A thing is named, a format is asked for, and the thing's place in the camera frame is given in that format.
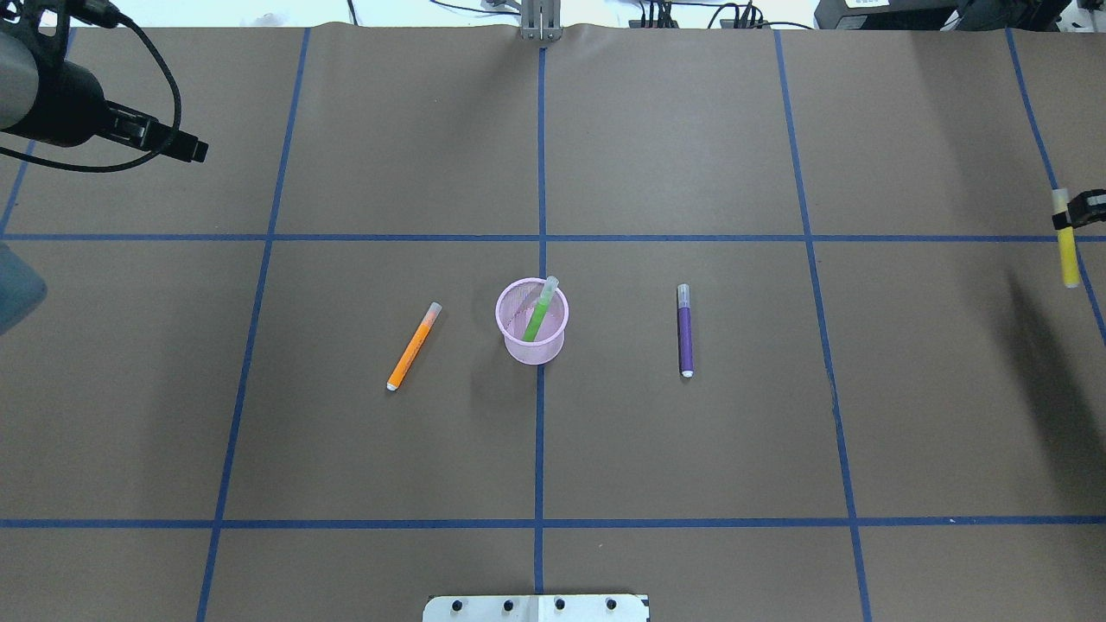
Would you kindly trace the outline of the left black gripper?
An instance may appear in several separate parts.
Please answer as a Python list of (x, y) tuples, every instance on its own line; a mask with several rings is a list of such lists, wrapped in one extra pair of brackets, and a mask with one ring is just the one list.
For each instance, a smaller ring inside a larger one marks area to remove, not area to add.
[(67, 60), (73, 19), (106, 29), (125, 25), (165, 66), (149, 37), (111, 1), (20, 1), (17, 135), (59, 147), (76, 147), (100, 136), (179, 162), (205, 162), (207, 143), (142, 111), (107, 101), (100, 80)]

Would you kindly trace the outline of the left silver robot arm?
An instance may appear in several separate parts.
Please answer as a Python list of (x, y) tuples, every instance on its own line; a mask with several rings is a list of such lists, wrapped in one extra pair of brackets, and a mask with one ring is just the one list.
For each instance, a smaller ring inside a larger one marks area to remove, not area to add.
[[(134, 33), (161, 70), (171, 95), (173, 120), (109, 101), (100, 80), (67, 59), (72, 20)], [(1, 52), (1, 127), (36, 144), (76, 147), (94, 137), (140, 152), (121, 164), (83, 165), (8, 149), (3, 156), (52, 170), (107, 175), (132, 170), (159, 156), (204, 162), (209, 146), (181, 129), (182, 95), (177, 79), (149, 35), (111, 1), (4, 1)]]

